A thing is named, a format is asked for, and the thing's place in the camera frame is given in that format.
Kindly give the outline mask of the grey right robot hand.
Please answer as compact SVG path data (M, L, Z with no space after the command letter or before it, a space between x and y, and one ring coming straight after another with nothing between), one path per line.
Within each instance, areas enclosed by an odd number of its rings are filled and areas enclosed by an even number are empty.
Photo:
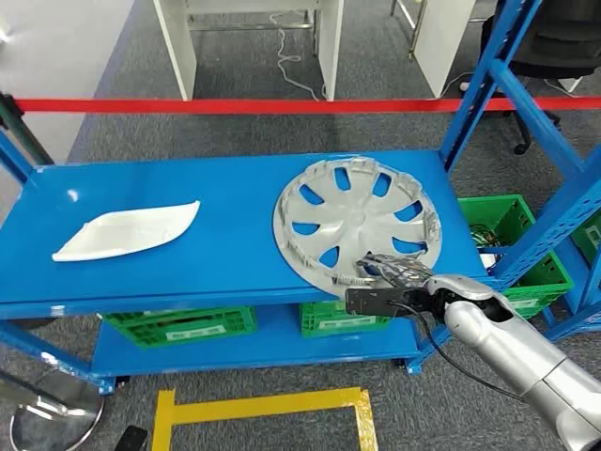
M356 262L360 272L368 274L370 288L424 288L432 276L431 268L406 255L372 254Z

